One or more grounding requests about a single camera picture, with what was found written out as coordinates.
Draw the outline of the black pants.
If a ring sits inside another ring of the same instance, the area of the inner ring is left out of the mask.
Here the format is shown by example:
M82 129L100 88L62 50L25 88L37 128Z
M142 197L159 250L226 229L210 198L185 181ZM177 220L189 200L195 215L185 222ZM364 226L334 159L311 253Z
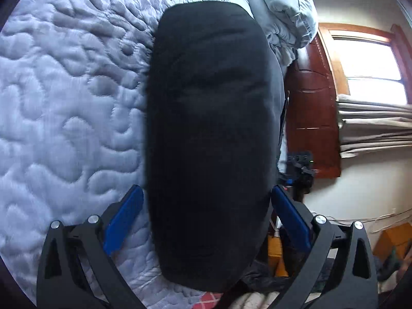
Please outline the black pants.
M268 231L284 80L263 30L241 6L168 8L147 81L146 197L163 276L231 288Z

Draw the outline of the beige curtain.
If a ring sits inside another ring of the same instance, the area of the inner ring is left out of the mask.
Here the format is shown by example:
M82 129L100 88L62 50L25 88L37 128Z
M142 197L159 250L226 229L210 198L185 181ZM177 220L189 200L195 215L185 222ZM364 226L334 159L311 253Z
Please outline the beige curtain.
M411 106L337 97L340 156L411 147Z

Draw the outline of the folded grey duvet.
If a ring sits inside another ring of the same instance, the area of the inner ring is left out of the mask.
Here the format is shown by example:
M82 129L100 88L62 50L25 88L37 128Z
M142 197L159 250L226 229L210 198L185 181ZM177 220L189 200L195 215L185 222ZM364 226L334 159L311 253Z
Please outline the folded grey duvet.
M279 62L282 75L285 77L288 67L296 59L295 37L288 30L285 30L280 33L270 32L267 35L267 40Z

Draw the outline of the dark wooden headboard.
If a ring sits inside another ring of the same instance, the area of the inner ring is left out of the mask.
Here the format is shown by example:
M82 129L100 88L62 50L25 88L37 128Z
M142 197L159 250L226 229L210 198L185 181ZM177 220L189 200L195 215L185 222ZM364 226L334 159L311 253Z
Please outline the dark wooden headboard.
M319 36L297 51L297 59L288 67L284 85L289 92L288 150L311 152L318 179L340 177L336 91Z

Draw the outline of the grey pillow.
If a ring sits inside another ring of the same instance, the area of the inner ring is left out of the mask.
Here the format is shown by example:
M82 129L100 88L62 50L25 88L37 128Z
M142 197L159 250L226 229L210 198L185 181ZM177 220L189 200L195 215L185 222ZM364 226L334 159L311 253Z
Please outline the grey pillow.
M273 47L306 47L317 34L314 0L248 0L253 18Z

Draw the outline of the cardboard box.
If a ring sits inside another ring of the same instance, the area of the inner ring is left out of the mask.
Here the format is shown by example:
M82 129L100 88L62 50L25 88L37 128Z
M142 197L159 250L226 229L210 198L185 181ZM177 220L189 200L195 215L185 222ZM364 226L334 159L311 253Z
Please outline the cardboard box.
M397 257L403 260L406 253L408 253L407 246L411 241L411 232L412 229L409 223L382 231L374 246L373 254L384 261L390 255L392 249L395 249Z

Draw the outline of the red patterned rug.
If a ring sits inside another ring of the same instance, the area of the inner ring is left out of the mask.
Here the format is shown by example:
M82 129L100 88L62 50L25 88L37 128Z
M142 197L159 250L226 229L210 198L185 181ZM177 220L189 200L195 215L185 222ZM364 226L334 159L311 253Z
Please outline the red patterned rug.
M222 294L206 292L200 300L192 306L192 309L213 309L219 303Z

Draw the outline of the grey quilted bedspread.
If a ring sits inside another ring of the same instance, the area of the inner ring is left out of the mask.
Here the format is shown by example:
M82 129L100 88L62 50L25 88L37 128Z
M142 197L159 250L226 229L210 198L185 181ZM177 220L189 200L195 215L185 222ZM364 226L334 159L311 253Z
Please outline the grey quilted bedspread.
M53 220L144 181L144 84L165 9L207 0L19 0L1 30L1 259L29 303Z

